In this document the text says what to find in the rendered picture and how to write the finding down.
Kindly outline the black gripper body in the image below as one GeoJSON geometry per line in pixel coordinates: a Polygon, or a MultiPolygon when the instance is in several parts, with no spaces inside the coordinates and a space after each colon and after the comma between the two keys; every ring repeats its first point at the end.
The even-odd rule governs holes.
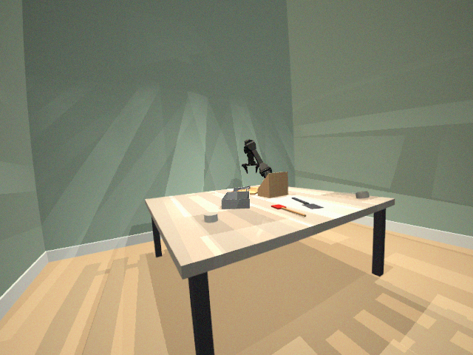
{"type": "Polygon", "coordinates": [[[248,158],[248,164],[244,163],[242,164],[243,167],[246,166],[259,166],[258,163],[254,163],[254,158],[248,158]]]}

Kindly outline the grey short cylinder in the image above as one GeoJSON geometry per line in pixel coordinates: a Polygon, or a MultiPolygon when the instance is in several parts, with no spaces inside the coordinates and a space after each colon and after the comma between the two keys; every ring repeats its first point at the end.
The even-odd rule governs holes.
{"type": "Polygon", "coordinates": [[[218,221],[217,212],[208,212],[204,214],[205,223],[215,223],[218,221]]]}

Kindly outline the grey spatula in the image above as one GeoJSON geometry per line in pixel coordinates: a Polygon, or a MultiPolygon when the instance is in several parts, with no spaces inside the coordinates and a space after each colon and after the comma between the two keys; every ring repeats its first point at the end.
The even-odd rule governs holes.
{"type": "Polygon", "coordinates": [[[308,202],[305,202],[305,201],[300,200],[300,199],[295,198],[295,197],[292,197],[292,199],[295,200],[295,201],[298,201],[298,202],[300,202],[300,203],[303,203],[304,205],[302,205],[302,206],[305,206],[305,207],[307,207],[307,208],[309,208],[309,209],[324,208],[323,206],[319,206],[319,205],[316,205],[316,204],[314,204],[314,203],[313,203],[313,204],[309,204],[308,202]]]}

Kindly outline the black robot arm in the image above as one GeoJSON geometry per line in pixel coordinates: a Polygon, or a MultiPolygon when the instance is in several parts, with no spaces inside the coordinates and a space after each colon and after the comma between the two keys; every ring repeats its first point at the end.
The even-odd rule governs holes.
{"type": "Polygon", "coordinates": [[[259,173],[261,176],[266,178],[268,173],[272,173],[272,169],[266,163],[264,163],[261,157],[259,156],[259,153],[256,150],[256,143],[254,142],[254,140],[247,139],[245,141],[244,153],[247,154],[248,158],[255,157],[257,163],[259,164],[259,173]]]}

